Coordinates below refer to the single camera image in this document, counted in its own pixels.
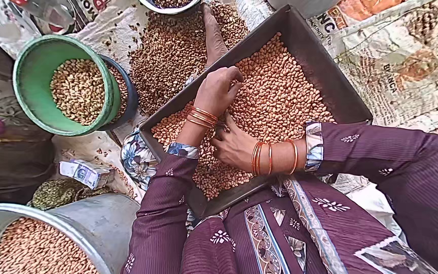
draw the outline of wrist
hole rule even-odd
[[[307,161],[307,147],[305,138],[295,140],[297,147],[297,165],[295,171],[302,171]],[[270,153],[268,144],[264,144],[260,151],[260,174],[267,175],[270,169]],[[295,150],[289,142],[271,144],[271,173],[289,174],[295,165]]]
[[[193,147],[200,147],[202,139],[209,128],[186,121],[176,142]]]

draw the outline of woman's left hand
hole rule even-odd
[[[231,86],[233,80],[238,83]],[[235,66],[209,73],[198,88],[194,106],[216,117],[221,116],[234,101],[243,81],[243,75]]]
[[[229,132],[217,128],[216,137],[211,139],[211,144],[216,147],[214,157],[240,170],[251,172],[252,151],[258,140],[242,131],[229,113],[226,114],[226,125]]]

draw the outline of sleeve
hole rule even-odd
[[[438,135],[418,130],[310,123],[306,171],[378,184],[410,246],[438,270]]]
[[[187,206],[198,161],[196,147],[173,143],[136,213],[121,273],[178,273],[187,239]]]

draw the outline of bucket rim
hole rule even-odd
[[[49,43],[51,41],[64,41],[69,44],[73,44],[80,49],[84,50],[96,63],[97,67],[99,68],[99,71],[101,72],[103,84],[104,84],[104,104],[103,107],[97,116],[97,118],[92,122],[92,124],[88,126],[83,126],[81,130],[76,131],[65,131],[54,128],[52,125],[49,125],[47,123],[42,122],[33,111],[30,109],[28,104],[25,102],[23,96],[19,92],[19,86],[20,86],[20,75],[21,75],[21,67],[24,65],[25,59],[28,57],[28,55],[32,52],[33,49],[39,47],[40,45]],[[111,80],[111,74],[109,70],[107,69],[107,66],[105,62],[101,59],[98,53],[94,52],[90,47],[83,44],[81,41],[67,37],[64,35],[44,35],[39,38],[33,39],[29,41],[21,50],[21,52],[18,54],[18,57],[15,61],[15,65],[13,66],[13,90],[16,96],[16,99],[18,100],[18,103],[20,104],[21,108],[25,112],[25,114],[40,128],[61,136],[82,136],[89,133],[92,133],[96,130],[98,130],[102,125],[105,124],[106,118],[110,115],[112,108],[113,108],[113,82]]]
[[[0,211],[20,214],[25,217],[42,221],[47,225],[52,226],[61,233],[64,233],[70,240],[75,242],[82,251],[85,252],[89,260],[91,260],[91,262],[96,267],[98,273],[112,274],[105,260],[97,252],[94,246],[92,246],[91,243],[85,238],[85,236],[79,233],[79,231],[71,226],[70,223],[64,221],[56,215],[52,215],[40,209],[28,207],[25,205],[11,203],[0,203]]]

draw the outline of pile of peanuts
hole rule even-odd
[[[160,8],[181,8],[191,0],[155,0],[155,4]]]
[[[246,23],[231,4],[209,4],[228,47],[248,33]],[[149,13],[142,48],[130,53],[131,79],[140,106],[153,114],[184,88],[191,75],[204,71],[207,59],[205,27],[199,13],[168,16]]]
[[[265,142],[300,139],[307,121],[335,122],[322,103],[319,90],[305,78],[301,65],[280,41],[271,38],[259,52],[235,64],[244,75],[244,84],[228,109],[239,128]],[[163,118],[151,132],[167,147],[179,135],[193,102]],[[222,190],[249,182],[252,174],[226,165],[212,156],[209,131],[200,145],[194,182],[211,199]]]
[[[97,274],[86,254],[63,233],[34,219],[11,223],[0,240],[0,274]]]
[[[113,120],[111,120],[111,123],[114,123],[116,120],[119,119],[119,117],[121,117],[125,113],[127,106],[127,86],[123,75],[121,75],[117,68],[108,67],[108,69],[111,75],[113,75],[116,79],[116,82],[119,86],[119,92],[121,93],[121,105],[119,106],[118,114],[116,115],[116,117],[113,118]]]
[[[58,66],[50,82],[53,101],[66,117],[90,125],[104,105],[104,82],[89,59],[71,59]]]

